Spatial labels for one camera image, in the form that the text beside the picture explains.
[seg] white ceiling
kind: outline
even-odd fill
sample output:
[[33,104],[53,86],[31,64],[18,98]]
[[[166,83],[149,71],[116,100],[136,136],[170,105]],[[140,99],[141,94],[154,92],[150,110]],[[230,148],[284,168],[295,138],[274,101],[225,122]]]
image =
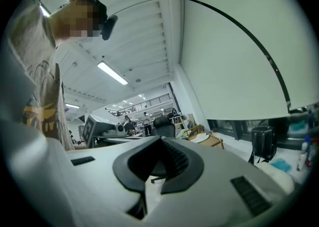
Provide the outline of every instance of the white ceiling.
[[[64,43],[56,50],[65,101],[80,106],[69,111],[67,117],[77,118],[167,83],[178,62],[180,20],[176,18],[181,14],[180,0],[99,1],[107,6],[108,16],[116,14],[119,18],[111,38]],[[67,0],[41,2],[53,13]],[[121,85],[100,70],[97,64],[102,60],[128,85]]]

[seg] black stripe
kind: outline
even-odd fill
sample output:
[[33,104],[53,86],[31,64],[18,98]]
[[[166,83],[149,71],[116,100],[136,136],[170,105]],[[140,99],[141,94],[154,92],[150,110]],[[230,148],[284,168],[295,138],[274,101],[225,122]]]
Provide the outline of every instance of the black stripe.
[[269,61],[270,65],[272,66],[277,78],[278,78],[278,81],[280,83],[280,86],[283,90],[283,93],[284,93],[284,96],[285,96],[285,100],[286,100],[286,103],[289,104],[290,103],[290,97],[289,97],[289,94],[288,94],[288,90],[287,90],[287,87],[285,85],[285,82],[284,82],[284,79],[282,77],[282,75],[280,74],[280,71],[277,67],[277,65],[275,64],[275,61],[273,60],[273,58],[270,56],[269,52],[266,50],[266,48],[262,45],[262,43],[245,27],[243,26],[239,21],[237,21],[236,19],[232,18],[231,16],[229,16],[228,14],[224,13],[223,11],[211,6],[211,5],[208,5],[206,3],[203,3],[201,1],[198,1],[198,0],[190,0],[192,2],[195,2],[195,3],[198,3],[198,4],[201,4],[211,10],[214,10],[215,12],[221,14],[223,17],[227,18],[228,20],[230,20],[232,23],[234,23],[235,25],[237,25],[237,27],[239,27],[243,32],[245,32],[254,42],[255,44],[259,47],[259,49],[263,52],[263,54],[266,56],[267,60]]

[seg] chair backrest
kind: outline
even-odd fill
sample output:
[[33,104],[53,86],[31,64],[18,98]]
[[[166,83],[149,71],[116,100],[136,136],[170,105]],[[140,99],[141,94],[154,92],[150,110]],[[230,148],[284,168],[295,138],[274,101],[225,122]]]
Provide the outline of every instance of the chair backrest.
[[166,116],[156,118],[153,125],[152,135],[175,137],[175,124],[169,122]]

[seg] headphones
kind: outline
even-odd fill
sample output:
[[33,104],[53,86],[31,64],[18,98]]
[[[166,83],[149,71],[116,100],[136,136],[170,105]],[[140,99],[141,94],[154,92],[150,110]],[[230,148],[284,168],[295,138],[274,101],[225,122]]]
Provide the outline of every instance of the headphones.
[[108,17],[106,14],[106,6],[99,2],[98,0],[90,0],[93,3],[98,5],[99,8],[99,16],[104,20],[101,28],[100,35],[102,35],[103,40],[108,40],[111,36],[111,33],[113,31],[113,28],[118,20],[118,17],[116,15],[112,15]]

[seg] black chair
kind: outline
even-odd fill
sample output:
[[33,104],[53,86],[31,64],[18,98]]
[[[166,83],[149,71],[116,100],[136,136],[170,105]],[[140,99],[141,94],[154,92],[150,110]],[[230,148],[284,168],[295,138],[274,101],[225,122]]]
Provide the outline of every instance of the black chair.
[[[153,122],[152,135],[165,136],[165,137],[175,137],[175,124],[171,123],[166,116],[158,117]],[[162,161],[158,161],[154,170],[152,171],[152,176],[157,178],[151,179],[152,184],[155,180],[164,179],[167,177],[167,172]]]

